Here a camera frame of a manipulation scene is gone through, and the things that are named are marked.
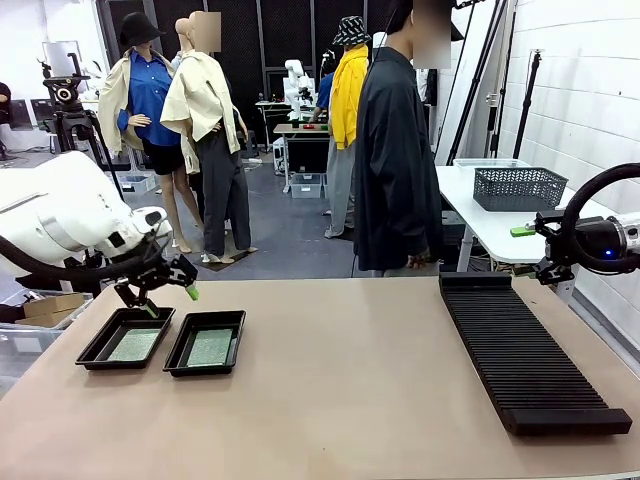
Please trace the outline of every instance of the gray basket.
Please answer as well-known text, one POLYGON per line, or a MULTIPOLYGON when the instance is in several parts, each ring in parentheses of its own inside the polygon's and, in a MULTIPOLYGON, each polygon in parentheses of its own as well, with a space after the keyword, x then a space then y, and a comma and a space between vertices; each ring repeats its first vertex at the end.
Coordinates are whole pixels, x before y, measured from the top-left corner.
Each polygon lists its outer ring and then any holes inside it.
POLYGON ((473 198, 490 212, 551 210, 567 179, 546 168, 477 168, 473 198))

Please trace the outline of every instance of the table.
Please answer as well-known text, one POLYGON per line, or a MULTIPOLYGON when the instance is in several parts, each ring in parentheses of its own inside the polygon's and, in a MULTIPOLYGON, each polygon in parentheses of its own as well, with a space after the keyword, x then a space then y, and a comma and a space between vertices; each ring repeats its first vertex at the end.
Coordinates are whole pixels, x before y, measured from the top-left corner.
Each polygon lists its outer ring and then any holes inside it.
MULTIPOLYGON (((466 272, 469 267, 473 238, 487 250, 491 258, 510 264, 535 264, 545 256, 545 238, 542 235, 514 238, 511 229, 523 227, 536 218, 537 212, 488 212, 473 199, 475 169, 470 167, 436 167, 440 193, 466 223, 458 272, 466 272)), ((565 189, 558 208, 564 208, 575 192, 565 189)), ((589 201, 582 217, 602 216, 607 218, 615 213, 599 203, 589 201)), ((557 293, 565 301, 573 295, 575 281, 558 286, 557 293)))
POLYGON ((280 114, 283 113, 288 113, 291 111, 291 105, 288 105, 284 102, 266 102, 266 101, 262 101, 262 102, 257 102, 256 103, 256 107, 258 107, 258 110, 260 110, 260 113, 262 113, 262 120, 264 121, 264 133, 265 133, 265 151, 269 151, 269 148, 271 147, 271 139, 269 138, 269 126, 267 125, 267 117, 269 115, 267 115, 267 112, 270 111, 278 111, 280 112, 280 114))
MULTIPOLYGON (((640 422, 640 380, 529 279, 514 287, 610 406, 640 422)), ((0 402, 3 480, 515 479, 640 472, 640 426, 615 438, 506 433, 436 278, 201 282, 144 371, 74 365, 113 288, 0 402), (285 289, 286 302, 274 301, 285 289), (229 377, 162 372, 187 312, 247 311, 229 377)))
POLYGON ((282 139, 284 140, 284 152, 285 152, 285 160, 284 160, 284 178, 285 184, 282 189, 282 193, 289 193, 291 189, 291 178, 289 178, 289 158, 288 158, 288 146, 291 140, 296 142, 304 142, 308 139, 306 138, 297 138, 299 135, 308 135, 315 134, 320 137, 326 136, 327 141, 329 141, 329 130, 323 130, 321 125, 314 125, 313 129, 305 129, 302 128, 303 123, 300 124, 299 128, 293 128, 293 125, 290 123, 281 123, 276 126, 273 130, 273 133, 277 135, 282 135, 282 139))

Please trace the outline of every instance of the black slotted rack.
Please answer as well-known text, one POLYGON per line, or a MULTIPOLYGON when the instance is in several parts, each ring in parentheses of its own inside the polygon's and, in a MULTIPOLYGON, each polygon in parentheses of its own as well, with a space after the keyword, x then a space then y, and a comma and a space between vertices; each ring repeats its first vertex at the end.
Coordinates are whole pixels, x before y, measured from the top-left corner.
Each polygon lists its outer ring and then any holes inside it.
POLYGON ((501 273, 443 273, 440 291, 504 427, 518 436, 615 435, 611 409, 501 273))

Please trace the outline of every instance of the cream jacket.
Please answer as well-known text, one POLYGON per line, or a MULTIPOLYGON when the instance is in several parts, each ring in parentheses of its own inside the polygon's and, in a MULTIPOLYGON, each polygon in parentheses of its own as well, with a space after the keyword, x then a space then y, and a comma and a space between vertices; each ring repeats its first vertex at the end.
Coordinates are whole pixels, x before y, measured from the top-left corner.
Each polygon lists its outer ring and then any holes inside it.
POLYGON ((169 87, 160 123, 169 130, 202 140, 222 121, 230 153, 240 150, 233 104, 222 67, 209 55, 187 52, 169 87))
MULTIPOLYGON (((143 150, 142 140, 136 135, 135 129, 129 126, 125 132, 121 132, 117 123, 120 111, 126 110, 129 105, 130 55, 132 51, 133 49, 126 51, 118 63, 113 66, 104 88, 100 91, 98 121, 100 122, 100 129, 107 147, 114 152, 122 151, 122 140, 136 150, 143 150)), ((162 59, 167 66, 169 75, 173 77, 175 72, 171 63, 158 52, 154 51, 152 53, 162 59)), ((186 137, 182 138, 181 146, 187 173, 198 173, 200 171, 198 157, 186 137)))

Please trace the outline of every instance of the black skirt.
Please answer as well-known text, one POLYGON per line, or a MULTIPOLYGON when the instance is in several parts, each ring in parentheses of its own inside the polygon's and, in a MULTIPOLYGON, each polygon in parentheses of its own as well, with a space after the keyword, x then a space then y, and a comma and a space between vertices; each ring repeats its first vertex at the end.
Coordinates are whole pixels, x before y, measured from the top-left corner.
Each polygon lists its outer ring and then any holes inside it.
POLYGON ((144 153, 149 157, 153 170, 157 175, 170 175, 184 166, 184 157, 182 156, 180 144, 161 147, 143 138, 142 145, 144 146, 144 153))

